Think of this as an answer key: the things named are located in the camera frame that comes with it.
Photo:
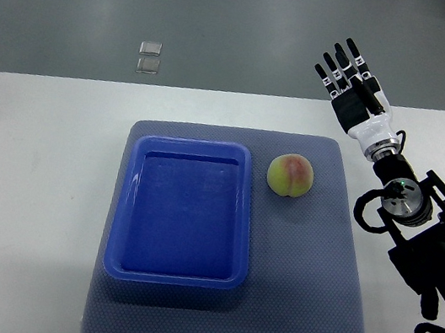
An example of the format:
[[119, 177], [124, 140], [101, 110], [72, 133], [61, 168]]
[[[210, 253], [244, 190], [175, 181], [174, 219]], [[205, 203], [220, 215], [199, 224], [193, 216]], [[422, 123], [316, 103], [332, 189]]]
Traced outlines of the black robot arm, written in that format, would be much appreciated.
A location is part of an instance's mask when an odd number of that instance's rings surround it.
[[418, 180], [403, 156], [405, 131], [376, 143], [373, 170], [381, 189], [360, 196], [354, 218], [370, 234], [389, 234], [389, 251], [402, 279], [420, 295], [425, 322], [414, 333], [445, 333], [445, 183], [428, 171]]

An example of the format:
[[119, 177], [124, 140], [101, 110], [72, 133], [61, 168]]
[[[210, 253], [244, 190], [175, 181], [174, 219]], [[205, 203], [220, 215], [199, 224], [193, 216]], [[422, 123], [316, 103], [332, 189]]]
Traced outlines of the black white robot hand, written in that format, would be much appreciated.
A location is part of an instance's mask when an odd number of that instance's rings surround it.
[[405, 133], [392, 128], [390, 103], [355, 41], [336, 43], [335, 54], [324, 52], [324, 64], [314, 65], [330, 95], [336, 119], [348, 137], [356, 140], [363, 156], [371, 162], [400, 154]]

